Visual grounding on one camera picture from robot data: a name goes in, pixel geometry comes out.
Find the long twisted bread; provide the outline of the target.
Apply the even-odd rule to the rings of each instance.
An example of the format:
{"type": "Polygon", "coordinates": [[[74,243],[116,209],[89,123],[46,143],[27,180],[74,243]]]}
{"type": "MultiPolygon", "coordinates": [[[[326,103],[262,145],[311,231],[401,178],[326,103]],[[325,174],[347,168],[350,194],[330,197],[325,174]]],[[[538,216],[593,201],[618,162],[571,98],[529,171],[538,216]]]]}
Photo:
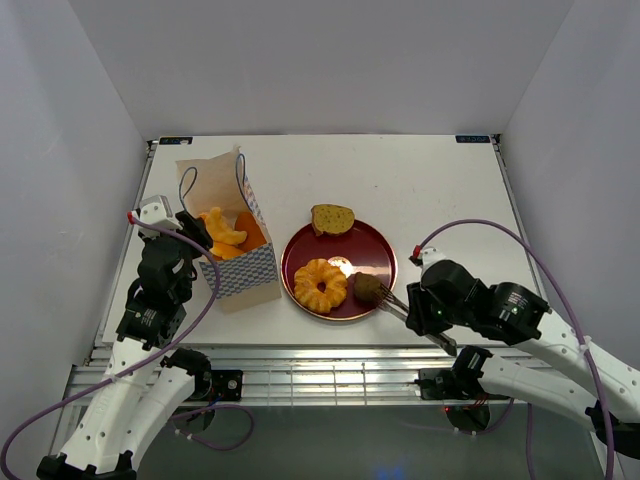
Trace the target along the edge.
{"type": "MultiPolygon", "coordinates": [[[[199,217],[204,221],[204,217],[207,213],[201,213],[199,217]]],[[[214,242],[210,249],[211,253],[220,260],[229,260],[238,257],[243,254],[237,246],[227,245],[224,243],[214,242]]]]}

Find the dark brown bread wedge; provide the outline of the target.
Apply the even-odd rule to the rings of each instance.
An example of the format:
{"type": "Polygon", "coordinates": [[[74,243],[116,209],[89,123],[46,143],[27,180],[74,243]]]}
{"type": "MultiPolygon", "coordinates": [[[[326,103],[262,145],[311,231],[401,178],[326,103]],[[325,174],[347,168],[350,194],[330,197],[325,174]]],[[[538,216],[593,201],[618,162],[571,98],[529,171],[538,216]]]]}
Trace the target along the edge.
{"type": "Polygon", "coordinates": [[[361,302],[377,305],[382,298],[382,283],[373,275],[356,272],[354,296],[361,302]]]}

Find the small croissant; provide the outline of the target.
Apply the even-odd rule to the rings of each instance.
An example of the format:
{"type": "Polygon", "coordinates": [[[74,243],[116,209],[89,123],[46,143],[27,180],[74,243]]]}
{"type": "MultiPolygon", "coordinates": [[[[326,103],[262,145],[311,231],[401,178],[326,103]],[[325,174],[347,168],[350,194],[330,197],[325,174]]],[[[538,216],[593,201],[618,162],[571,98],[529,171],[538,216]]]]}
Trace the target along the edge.
{"type": "Polygon", "coordinates": [[[214,242],[237,246],[246,238],[245,232],[236,231],[229,225],[220,207],[212,207],[205,215],[204,222],[214,242]]]}

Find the orange oval bread loaf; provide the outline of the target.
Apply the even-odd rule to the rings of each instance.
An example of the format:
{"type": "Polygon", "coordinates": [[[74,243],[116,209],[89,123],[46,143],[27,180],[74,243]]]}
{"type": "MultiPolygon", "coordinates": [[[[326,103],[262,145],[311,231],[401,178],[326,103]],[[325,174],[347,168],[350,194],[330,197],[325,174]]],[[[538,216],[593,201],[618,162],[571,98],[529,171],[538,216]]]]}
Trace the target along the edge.
{"type": "Polygon", "coordinates": [[[250,212],[241,212],[235,220],[235,230],[246,233],[246,238],[237,247],[243,252],[255,250],[267,243],[261,227],[250,212]]]}

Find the blue checkered paper bag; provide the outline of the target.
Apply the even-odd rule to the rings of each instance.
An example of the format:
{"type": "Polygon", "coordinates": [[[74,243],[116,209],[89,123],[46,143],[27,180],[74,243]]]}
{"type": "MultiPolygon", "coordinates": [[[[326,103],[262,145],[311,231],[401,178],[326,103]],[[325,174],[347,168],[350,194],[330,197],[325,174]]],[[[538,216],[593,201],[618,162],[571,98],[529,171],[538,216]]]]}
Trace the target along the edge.
{"type": "Polygon", "coordinates": [[[204,222],[213,241],[214,269],[204,259],[201,272],[218,287],[217,302],[234,313],[281,297],[277,262],[266,222],[239,148],[209,159],[178,160],[179,199],[204,222]]]}

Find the metal kitchen tongs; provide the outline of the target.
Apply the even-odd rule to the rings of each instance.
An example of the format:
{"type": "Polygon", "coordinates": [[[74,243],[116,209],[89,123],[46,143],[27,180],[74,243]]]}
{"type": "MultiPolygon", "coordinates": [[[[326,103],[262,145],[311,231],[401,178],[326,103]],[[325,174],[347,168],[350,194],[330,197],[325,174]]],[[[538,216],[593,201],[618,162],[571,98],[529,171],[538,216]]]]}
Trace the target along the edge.
{"type": "Polygon", "coordinates": [[[397,298],[384,284],[378,283],[371,288],[371,297],[375,306],[389,313],[405,323],[409,314],[409,307],[397,298]]]}

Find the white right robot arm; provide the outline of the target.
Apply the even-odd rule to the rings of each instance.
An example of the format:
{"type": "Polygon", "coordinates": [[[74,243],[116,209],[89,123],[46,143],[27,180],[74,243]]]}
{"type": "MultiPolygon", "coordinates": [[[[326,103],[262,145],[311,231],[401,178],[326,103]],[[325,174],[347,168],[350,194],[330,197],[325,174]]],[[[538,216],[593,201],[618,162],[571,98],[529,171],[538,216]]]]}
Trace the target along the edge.
{"type": "Polygon", "coordinates": [[[543,361],[549,374],[508,361],[488,349],[445,350],[453,366],[433,378],[420,377],[424,395],[476,400],[510,397],[574,420],[611,441],[617,453],[639,456],[639,372],[588,340],[580,340],[549,304],[511,282],[487,286],[462,265],[435,250],[414,259],[421,278],[407,287],[407,327],[436,339],[454,327],[503,342],[543,361]]]}

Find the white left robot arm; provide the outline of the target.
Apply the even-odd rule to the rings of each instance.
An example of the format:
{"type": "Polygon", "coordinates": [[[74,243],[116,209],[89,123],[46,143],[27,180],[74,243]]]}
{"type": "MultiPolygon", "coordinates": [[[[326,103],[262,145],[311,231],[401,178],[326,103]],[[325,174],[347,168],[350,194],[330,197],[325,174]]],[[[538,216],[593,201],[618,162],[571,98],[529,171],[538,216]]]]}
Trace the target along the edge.
{"type": "Polygon", "coordinates": [[[130,212],[144,246],[137,277],[102,381],[76,430],[40,479],[134,479],[172,413],[212,387],[205,355],[179,347],[179,332],[197,277],[194,261],[213,246],[202,219],[169,213],[158,203],[130,212]]]}

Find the brown bread slice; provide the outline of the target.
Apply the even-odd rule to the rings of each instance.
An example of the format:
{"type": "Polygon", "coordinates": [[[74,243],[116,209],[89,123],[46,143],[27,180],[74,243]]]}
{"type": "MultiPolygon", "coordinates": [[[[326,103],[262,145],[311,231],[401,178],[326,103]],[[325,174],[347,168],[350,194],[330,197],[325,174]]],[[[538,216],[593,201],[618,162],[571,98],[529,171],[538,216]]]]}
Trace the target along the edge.
{"type": "Polygon", "coordinates": [[[311,225],[316,236],[339,236],[355,223],[355,213],[348,207],[317,204],[311,208],[311,225]]]}

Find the dark red round plate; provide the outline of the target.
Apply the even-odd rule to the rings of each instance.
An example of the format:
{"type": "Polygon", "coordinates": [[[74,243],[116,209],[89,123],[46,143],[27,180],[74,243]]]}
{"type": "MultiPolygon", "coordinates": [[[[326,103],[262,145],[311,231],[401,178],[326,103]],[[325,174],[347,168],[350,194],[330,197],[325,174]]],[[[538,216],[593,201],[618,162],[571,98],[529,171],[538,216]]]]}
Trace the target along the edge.
{"type": "Polygon", "coordinates": [[[358,284],[378,282],[392,289],[397,260],[387,240],[360,220],[340,235],[319,235],[308,224],[284,248],[281,273],[286,291],[303,310],[347,321],[376,309],[374,302],[356,298],[358,284]]]}

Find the pink sugared donut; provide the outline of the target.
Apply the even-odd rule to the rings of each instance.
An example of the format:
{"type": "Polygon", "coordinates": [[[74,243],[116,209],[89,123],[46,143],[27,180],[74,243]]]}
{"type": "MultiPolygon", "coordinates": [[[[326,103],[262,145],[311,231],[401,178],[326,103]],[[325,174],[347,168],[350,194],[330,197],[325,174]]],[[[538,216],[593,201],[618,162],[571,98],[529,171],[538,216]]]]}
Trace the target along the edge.
{"type": "Polygon", "coordinates": [[[350,277],[354,273],[352,263],[343,256],[334,256],[328,259],[328,262],[337,268],[346,276],[350,277]]]}

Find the left black table label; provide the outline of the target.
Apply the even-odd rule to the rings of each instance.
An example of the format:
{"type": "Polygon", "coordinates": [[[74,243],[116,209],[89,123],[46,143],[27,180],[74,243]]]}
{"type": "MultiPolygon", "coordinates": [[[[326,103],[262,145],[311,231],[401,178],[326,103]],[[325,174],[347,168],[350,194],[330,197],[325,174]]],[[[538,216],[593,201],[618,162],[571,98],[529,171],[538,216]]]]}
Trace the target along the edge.
{"type": "Polygon", "coordinates": [[[161,137],[158,140],[159,145],[191,145],[193,138],[191,136],[169,136],[161,137]]]}

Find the black table label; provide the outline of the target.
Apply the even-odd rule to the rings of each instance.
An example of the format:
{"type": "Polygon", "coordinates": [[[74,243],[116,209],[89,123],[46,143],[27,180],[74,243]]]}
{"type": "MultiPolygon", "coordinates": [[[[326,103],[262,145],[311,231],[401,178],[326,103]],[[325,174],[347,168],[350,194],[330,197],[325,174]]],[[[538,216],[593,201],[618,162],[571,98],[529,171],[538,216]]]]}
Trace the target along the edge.
{"type": "Polygon", "coordinates": [[[191,145],[193,138],[191,136],[169,136],[161,137],[158,140],[159,145],[191,145]]]}
{"type": "Polygon", "coordinates": [[[485,144],[490,143],[491,138],[488,135],[456,135],[457,143],[464,144],[485,144]]]}

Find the right black table label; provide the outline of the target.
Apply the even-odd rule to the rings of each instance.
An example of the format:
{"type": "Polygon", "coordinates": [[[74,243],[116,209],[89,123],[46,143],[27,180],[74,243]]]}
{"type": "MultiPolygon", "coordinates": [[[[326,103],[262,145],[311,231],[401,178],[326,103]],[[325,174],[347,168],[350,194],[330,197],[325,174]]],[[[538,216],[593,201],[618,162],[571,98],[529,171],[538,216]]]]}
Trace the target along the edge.
{"type": "Polygon", "coordinates": [[[488,135],[456,135],[457,143],[464,144],[485,144],[490,143],[491,138],[488,135]]]}

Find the aluminium frame rail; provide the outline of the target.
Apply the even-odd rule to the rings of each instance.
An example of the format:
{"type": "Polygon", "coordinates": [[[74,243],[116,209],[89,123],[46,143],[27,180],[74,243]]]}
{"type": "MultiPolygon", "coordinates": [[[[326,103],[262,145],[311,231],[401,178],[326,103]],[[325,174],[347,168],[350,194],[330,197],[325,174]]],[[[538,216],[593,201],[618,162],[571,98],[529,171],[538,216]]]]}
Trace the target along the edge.
{"type": "Polygon", "coordinates": [[[194,345],[217,370],[241,370],[247,407],[414,406],[419,371],[450,367],[432,346],[408,348],[214,348],[194,345]]]}

